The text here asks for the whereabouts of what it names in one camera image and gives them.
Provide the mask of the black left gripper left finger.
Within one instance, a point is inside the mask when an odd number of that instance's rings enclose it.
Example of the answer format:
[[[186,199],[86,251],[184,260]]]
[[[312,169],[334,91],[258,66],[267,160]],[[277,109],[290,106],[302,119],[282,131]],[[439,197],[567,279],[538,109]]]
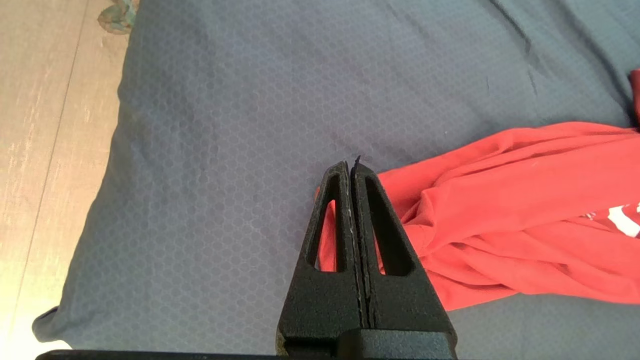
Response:
[[[361,357],[366,327],[356,245],[352,167],[346,161],[324,173],[290,287],[279,316],[281,357]],[[334,203],[336,271],[316,268],[329,205]]]

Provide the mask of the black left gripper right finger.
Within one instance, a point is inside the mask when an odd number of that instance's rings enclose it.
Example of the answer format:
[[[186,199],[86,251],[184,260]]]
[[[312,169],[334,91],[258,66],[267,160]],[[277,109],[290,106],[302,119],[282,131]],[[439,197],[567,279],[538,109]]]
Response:
[[[350,171],[350,193],[363,326],[454,331],[381,180],[359,161]]]

